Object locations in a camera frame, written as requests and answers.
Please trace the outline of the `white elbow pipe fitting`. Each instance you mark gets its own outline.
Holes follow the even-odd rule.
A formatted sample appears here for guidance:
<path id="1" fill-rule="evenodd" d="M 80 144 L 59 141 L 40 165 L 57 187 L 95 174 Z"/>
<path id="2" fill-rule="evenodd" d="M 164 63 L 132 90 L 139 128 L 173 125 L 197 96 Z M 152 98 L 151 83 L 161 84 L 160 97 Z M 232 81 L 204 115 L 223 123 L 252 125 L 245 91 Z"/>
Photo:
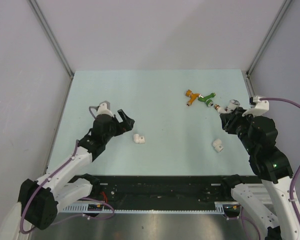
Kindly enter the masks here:
<path id="1" fill-rule="evenodd" d="M 145 136 L 136 133 L 133 135 L 133 141 L 136 144 L 144 144 L 146 142 L 146 139 Z"/>
<path id="2" fill-rule="evenodd" d="M 213 141 L 212 146 L 218 153 L 220 153 L 224 149 L 223 143 L 219 138 Z"/>

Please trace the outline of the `grey white water faucet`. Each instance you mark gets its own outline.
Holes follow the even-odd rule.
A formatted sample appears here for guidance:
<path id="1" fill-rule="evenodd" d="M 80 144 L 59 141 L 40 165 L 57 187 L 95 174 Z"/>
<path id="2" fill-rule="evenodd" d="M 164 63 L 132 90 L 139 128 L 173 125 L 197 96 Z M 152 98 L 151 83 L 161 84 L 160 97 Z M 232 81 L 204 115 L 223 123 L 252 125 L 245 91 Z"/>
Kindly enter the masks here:
<path id="1" fill-rule="evenodd" d="M 219 114 L 230 114 L 240 105 L 241 103 L 238 100 L 231 99 L 226 107 L 222 107 L 218 104 L 215 104 L 213 107 Z"/>

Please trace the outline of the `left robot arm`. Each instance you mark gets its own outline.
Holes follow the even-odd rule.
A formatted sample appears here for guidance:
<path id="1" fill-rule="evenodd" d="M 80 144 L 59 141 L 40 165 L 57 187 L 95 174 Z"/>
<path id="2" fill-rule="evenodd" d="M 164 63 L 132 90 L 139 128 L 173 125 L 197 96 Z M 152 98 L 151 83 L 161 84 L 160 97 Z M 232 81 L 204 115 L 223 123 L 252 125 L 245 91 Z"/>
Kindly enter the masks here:
<path id="1" fill-rule="evenodd" d="M 96 107 L 92 127 L 80 140 L 76 140 L 74 150 L 56 169 L 36 180 L 26 179 L 20 186 L 18 203 L 21 204 L 19 230 L 24 229 L 28 221 L 33 227 L 45 230 L 53 224 L 57 214 L 68 205 L 88 198 L 95 200 L 100 196 L 101 188 L 85 178 L 70 182 L 77 172 L 91 164 L 106 149 L 107 143 L 134 128 L 135 120 L 120 109 L 118 121 L 106 106 Z"/>

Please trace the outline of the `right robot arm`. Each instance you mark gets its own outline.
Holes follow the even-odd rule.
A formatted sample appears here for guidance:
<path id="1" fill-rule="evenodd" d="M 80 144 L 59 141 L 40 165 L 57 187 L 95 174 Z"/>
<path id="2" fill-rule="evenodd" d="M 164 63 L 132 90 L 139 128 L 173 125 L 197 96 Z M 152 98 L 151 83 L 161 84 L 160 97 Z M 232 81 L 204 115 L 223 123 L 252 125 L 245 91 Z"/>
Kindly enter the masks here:
<path id="1" fill-rule="evenodd" d="M 224 180 L 221 196 L 235 199 L 246 211 L 265 240 L 300 240 L 300 203 L 287 156 L 276 147 L 278 131 L 275 122 L 265 116 L 237 107 L 221 113 L 222 129 L 236 135 L 249 155 L 252 172 L 261 180 L 272 201 L 272 213 L 255 197 L 239 175 Z"/>

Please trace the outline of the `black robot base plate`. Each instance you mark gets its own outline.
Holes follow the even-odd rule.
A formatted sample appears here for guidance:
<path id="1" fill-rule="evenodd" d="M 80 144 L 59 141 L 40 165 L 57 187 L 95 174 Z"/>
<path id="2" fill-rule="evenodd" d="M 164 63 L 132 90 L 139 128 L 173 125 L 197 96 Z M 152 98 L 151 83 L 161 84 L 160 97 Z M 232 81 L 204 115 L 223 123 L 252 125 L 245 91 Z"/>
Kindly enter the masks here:
<path id="1" fill-rule="evenodd" d="M 89 175 L 89 198 L 115 210 L 211 210 L 214 202 L 232 202 L 223 176 Z"/>

